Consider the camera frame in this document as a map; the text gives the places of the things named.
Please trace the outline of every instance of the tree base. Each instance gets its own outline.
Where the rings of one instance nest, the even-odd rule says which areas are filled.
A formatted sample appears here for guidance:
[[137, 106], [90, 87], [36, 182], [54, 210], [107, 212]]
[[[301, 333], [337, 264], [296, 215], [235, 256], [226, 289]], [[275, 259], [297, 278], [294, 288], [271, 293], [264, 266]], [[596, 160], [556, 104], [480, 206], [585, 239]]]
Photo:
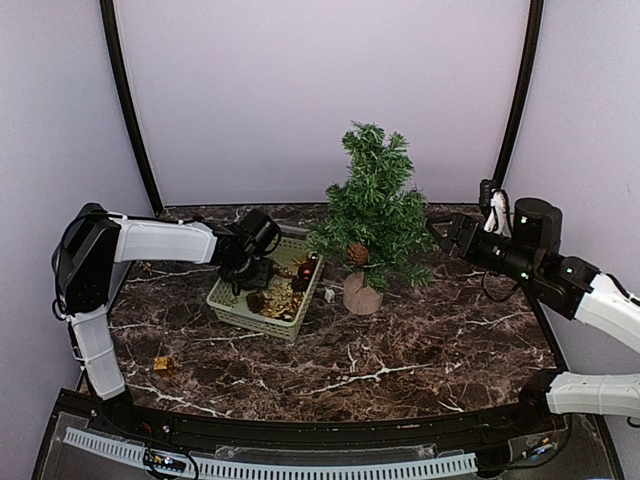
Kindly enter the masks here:
[[364, 273], [352, 273], [344, 281], [342, 302], [351, 313], [371, 315], [380, 310], [382, 294], [364, 286]]

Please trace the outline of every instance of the white wall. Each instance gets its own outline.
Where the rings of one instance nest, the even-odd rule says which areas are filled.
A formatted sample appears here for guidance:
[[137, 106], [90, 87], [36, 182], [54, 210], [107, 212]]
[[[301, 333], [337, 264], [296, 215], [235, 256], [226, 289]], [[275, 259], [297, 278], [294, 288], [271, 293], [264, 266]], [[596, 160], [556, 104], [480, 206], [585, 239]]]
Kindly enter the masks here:
[[[640, 3], [547, 2], [529, 100], [506, 187], [564, 211], [561, 252], [640, 292]], [[640, 355], [551, 315], [573, 371], [638, 373]], [[627, 478], [640, 431], [609, 419]]]
[[49, 261], [89, 201], [150, 213], [99, 2], [0, 2], [0, 463], [12, 478], [30, 478], [58, 390], [78, 378]]
[[430, 201], [477, 201], [527, 0], [116, 1], [168, 205], [324, 201], [351, 120], [398, 130]]

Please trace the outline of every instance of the brown marble tabletop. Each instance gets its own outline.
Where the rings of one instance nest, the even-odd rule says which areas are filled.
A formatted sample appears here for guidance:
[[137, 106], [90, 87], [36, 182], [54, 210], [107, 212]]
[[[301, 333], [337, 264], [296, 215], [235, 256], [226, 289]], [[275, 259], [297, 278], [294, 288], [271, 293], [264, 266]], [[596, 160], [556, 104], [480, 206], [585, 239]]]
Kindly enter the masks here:
[[[184, 207], [163, 217], [230, 222], [244, 207]], [[309, 225], [325, 205], [258, 207], [282, 225]], [[428, 215], [474, 207], [430, 206]], [[466, 412], [517, 402], [532, 372], [553, 367], [543, 332], [521, 293], [494, 303], [482, 273], [439, 251], [416, 261], [433, 281], [398, 281], [376, 314], [342, 305], [346, 276], [329, 260], [295, 343], [217, 320], [205, 299], [215, 268], [138, 262], [111, 313], [120, 367], [139, 405], [246, 420], [369, 421]], [[497, 294], [512, 285], [490, 277]], [[336, 302], [324, 300], [324, 289]], [[161, 377], [154, 358], [171, 356]]]

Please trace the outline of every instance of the pine cone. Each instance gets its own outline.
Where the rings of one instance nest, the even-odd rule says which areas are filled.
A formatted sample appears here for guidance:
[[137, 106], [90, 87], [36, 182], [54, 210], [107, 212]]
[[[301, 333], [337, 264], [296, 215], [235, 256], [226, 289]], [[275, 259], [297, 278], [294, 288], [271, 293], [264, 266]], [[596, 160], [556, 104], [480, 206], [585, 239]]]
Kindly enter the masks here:
[[353, 243], [347, 248], [347, 263], [354, 267], [366, 265], [369, 261], [369, 249], [361, 243]]

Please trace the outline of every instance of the green basket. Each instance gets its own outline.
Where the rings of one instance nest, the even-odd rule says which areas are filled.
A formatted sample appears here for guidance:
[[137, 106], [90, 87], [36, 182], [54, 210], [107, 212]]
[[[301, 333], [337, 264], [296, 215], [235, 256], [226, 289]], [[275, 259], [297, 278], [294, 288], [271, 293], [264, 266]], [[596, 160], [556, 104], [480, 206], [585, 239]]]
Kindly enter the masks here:
[[[309, 253], [308, 231], [287, 226], [281, 226], [280, 228], [282, 229], [282, 240], [278, 248], [269, 257], [279, 265], [290, 267], [293, 265], [294, 259], [304, 257]], [[293, 342], [298, 336], [300, 326], [307, 314], [323, 268], [324, 258], [320, 255], [316, 269], [311, 277], [311, 282], [309, 282], [309, 286], [304, 293], [302, 304], [292, 321], [276, 320], [251, 312], [246, 300], [247, 294], [250, 292], [243, 291], [240, 296], [236, 297], [232, 292], [231, 284], [222, 279], [218, 279], [211, 292], [209, 292], [207, 304], [213, 308], [218, 320], [222, 322]], [[286, 280], [275, 276], [272, 282], [274, 281], [285, 282]]]

